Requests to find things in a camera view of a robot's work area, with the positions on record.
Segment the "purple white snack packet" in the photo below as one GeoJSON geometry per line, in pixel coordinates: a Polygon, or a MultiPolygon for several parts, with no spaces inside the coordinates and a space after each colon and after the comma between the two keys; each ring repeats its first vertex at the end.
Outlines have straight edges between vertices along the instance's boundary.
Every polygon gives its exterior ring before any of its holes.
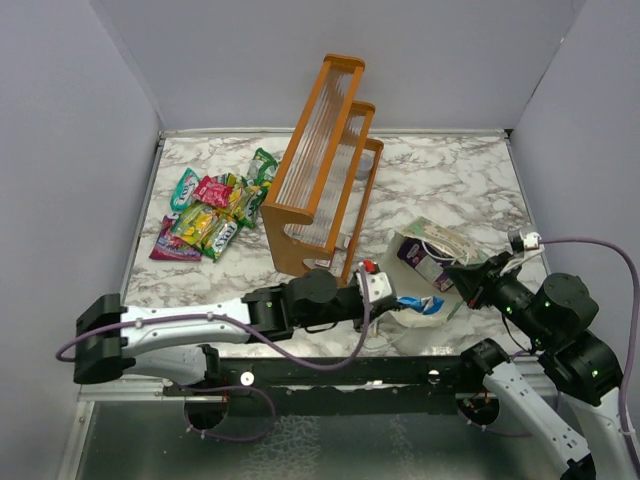
{"type": "Polygon", "coordinates": [[[438,291],[446,292],[453,284],[443,272],[456,260],[426,241],[405,237],[397,251],[397,258],[430,282],[438,291]]]}

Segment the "blue white snack packet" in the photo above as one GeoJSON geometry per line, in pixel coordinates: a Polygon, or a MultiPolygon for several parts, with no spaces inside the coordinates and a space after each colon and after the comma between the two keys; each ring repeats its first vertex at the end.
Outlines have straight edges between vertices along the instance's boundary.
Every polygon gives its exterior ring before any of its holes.
{"type": "Polygon", "coordinates": [[[401,296],[398,297],[396,301],[402,309],[410,309],[424,316],[430,316],[438,313],[444,305],[444,300],[437,296],[401,296]]]}

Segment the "green patterned paper bag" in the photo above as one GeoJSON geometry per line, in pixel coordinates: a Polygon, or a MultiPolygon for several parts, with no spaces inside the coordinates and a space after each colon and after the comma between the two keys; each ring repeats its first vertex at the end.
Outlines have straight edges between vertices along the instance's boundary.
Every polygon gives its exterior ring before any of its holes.
{"type": "Polygon", "coordinates": [[[379,265],[396,289],[400,309],[373,322],[365,349],[376,355],[460,352],[473,340],[473,314],[445,269],[487,259],[468,237],[424,217],[393,231],[379,265]]]}

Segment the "green Fox's snack packet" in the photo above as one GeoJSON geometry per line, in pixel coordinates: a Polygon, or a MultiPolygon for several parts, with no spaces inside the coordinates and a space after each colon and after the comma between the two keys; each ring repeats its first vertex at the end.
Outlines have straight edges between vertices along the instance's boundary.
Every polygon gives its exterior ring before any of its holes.
{"type": "Polygon", "coordinates": [[[200,243],[202,255],[218,261],[241,229],[242,225],[235,219],[220,217],[200,243]]]}

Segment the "yellow green striped packet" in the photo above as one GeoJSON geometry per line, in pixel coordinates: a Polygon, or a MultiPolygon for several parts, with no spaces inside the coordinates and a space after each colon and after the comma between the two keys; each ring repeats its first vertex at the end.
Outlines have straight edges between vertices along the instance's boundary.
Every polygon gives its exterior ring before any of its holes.
{"type": "Polygon", "coordinates": [[[220,175],[218,180],[232,188],[228,197],[228,205],[221,211],[234,218],[244,227],[253,229],[256,226],[259,209],[267,196],[269,182],[258,184],[232,173],[220,175]]]}

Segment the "green apple tea packet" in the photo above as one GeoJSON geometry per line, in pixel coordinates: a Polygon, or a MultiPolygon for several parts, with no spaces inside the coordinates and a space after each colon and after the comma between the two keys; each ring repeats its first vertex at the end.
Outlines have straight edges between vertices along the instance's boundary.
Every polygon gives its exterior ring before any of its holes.
{"type": "Polygon", "coordinates": [[[278,161],[267,151],[258,148],[249,163],[245,176],[246,183],[251,186],[271,183],[279,167],[278,161]]]}

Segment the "yellow fruit snack packet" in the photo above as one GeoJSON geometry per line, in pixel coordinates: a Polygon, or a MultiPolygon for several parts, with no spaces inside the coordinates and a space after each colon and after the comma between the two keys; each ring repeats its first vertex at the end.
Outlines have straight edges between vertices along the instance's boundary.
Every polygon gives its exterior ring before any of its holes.
{"type": "Polygon", "coordinates": [[[213,230],[219,218],[220,212],[216,208],[195,201],[175,220],[171,232],[186,244],[200,248],[206,235],[213,230]]]}

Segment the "red snack packet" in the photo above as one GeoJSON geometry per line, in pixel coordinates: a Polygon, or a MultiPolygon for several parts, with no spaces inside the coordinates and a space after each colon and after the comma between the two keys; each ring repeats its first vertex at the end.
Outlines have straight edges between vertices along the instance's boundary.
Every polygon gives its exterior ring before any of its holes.
{"type": "Polygon", "coordinates": [[[192,197],[199,202],[212,207],[226,208],[229,205],[233,183],[235,177],[233,175],[221,174],[217,176],[204,176],[192,197]]]}

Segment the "purple berry snack packet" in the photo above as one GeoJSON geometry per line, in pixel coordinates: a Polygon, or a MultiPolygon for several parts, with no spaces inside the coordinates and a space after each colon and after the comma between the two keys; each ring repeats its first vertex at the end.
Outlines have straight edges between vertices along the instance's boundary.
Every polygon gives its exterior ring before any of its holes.
{"type": "Polygon", "coordinates": [[[172,233],[171,228],[176,219],[176,215],[163,217],[161,230],[149,258],[158,261],[200,262],[201,252],[172,233]]]}

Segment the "teal snack packet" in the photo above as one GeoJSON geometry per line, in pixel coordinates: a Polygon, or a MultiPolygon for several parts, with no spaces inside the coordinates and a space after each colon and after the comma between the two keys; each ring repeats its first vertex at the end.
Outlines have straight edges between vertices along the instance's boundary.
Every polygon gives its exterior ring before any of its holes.
{"type": "Polygon", "coordinates": [[[183,212],[193,203],[193,193],[200,181],[200,177],[192,168],[187,168],[184,171],[170,199],[170,207],[173,212],[183,212]]]}

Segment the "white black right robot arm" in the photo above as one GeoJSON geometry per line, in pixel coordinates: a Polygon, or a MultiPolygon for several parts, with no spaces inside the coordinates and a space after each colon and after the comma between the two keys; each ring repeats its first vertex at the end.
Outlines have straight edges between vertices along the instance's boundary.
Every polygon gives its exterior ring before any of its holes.
{"type": "Polygon", "coordinates": [[[493,340],[462,353],[461,383],[487,388],[539,442],[562,479],[636,479],[637,438],[619,408],[623,372],[613,350],[590,332],[599,307],[574,275],[552,273],[537,292],[518,279],[512,254],[445,271],[472,309],[493,307],[531,341],[538,362],[564,395],[579,427],[573,429],[524,379],[493,340]]]}

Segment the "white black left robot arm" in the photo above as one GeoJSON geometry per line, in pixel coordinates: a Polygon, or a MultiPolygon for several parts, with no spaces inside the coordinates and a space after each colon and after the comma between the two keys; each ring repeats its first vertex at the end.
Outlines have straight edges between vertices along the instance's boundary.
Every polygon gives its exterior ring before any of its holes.
{"type": "Polygon", "coordinates": [[[345,287],[329,272],[313,270],[241,298],[190,307],[127,307],[120,294],[103,294],[78,317],[68,360],[79,385],[133,373],[166,378],[206,395],[221,380],[213,343],[259,342],[299,366],[335,371],[355,357],[319,364],[287,352],[280,342],[298,330],[346,321],[365,332],[373,319],[399,307],[391,280],[378,268],[360,268],[345,287]]]}

